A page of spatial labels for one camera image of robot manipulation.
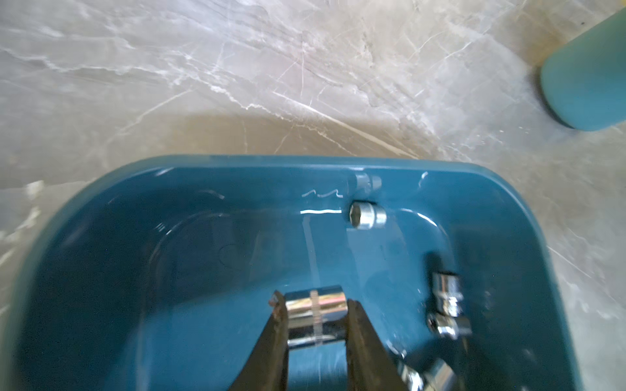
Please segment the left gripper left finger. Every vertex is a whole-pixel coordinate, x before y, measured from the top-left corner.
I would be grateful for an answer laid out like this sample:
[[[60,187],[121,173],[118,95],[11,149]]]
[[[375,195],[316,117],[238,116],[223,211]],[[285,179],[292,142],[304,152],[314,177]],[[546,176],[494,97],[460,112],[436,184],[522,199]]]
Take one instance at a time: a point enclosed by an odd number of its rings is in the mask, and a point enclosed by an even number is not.
[[[229,390],[287,390],[289,316],[284,296],[275,291],[272,313],[246,364]]]

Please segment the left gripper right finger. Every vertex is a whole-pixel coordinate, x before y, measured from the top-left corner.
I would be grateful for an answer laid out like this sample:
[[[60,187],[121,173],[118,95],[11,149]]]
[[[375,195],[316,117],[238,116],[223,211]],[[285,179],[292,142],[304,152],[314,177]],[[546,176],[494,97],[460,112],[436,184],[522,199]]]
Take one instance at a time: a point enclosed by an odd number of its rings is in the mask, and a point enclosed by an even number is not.
[[[347,389],[407,390],[363,306],[349,299],[347,307]]]

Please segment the teal storage box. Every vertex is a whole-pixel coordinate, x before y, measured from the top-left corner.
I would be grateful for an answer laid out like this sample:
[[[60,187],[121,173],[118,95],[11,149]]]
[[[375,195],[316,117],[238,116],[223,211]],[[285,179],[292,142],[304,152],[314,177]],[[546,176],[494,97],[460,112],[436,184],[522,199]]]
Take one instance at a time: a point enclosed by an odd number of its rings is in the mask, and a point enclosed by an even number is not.
[[[355,201],[386,210],[357,230]],[[433,334],[432,274],[461,277],[472,334]],[[437,161],[161,156],[96,180],[24,260],[4,390],[225,390],[275,291],[341,286],[386,351],[467,390],[580,390],[549,251],[504,179]]]

